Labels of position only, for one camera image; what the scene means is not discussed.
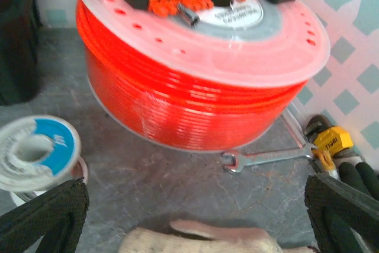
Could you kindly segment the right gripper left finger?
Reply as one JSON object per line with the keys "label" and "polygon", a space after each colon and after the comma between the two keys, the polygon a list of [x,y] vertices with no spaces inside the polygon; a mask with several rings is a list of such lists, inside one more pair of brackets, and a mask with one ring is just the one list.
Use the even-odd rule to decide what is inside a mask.
{"label": "right gripper left finger", "polygon": [[1,216],[1,252],[75,252],[89,209],[83,179],[69,180]]}

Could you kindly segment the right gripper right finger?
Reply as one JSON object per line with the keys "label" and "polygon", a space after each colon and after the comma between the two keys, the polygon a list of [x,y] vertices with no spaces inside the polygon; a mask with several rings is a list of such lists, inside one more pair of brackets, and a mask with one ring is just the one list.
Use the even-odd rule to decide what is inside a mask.
{"label": "right gripper right finger", "polygon": [[320,252],[363,252],[354,233],[378,249],[378,201],[326,174],[309,176],[304,201]]}

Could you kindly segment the black rubber glove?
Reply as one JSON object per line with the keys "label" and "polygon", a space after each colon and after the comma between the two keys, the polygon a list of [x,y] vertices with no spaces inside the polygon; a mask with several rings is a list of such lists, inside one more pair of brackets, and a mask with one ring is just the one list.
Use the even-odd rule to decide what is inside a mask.
{"label": "black rubber glove", "polygon": [[378,201],[378,175],[369,164],[343,162],[338,171],[342,182]]}

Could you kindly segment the silver open-end wrench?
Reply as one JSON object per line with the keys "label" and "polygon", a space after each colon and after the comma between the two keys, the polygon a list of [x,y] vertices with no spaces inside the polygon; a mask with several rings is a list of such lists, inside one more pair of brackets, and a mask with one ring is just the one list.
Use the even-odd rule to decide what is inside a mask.
{"label": "silver open-end wrench", "polygon": [[286,161],[295,158],[312,158],[313,151],[317,147],[312,143],[295,149],[276,150],[272,152],[262,152],[254,154],[242,154],[237,150],[229,150],[222,154],[232,160],[231,164],[223,164],[223,169],[229,173],[240,173],[247,166],[256,166],[271,162]]}

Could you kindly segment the red filament spool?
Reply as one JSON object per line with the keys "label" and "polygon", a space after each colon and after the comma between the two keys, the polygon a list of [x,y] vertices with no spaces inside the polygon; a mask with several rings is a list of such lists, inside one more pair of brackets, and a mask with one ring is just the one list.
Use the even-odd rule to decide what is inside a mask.
{"label": "red filament spool", "polygon": [[245,0],[189,27],[124,0],[78,0],[89,85],[121,125],[179,150],[218,152],[260,137],[330,56],[301,0]]}

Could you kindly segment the black tool box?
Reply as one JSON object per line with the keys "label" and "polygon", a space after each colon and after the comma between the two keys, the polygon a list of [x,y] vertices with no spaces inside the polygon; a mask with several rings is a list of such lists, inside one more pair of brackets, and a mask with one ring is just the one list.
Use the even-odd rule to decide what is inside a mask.
{"label": "black tool box", "polygon": [[36,0],[1,0],[1,105],[32,99],[38,91]]}

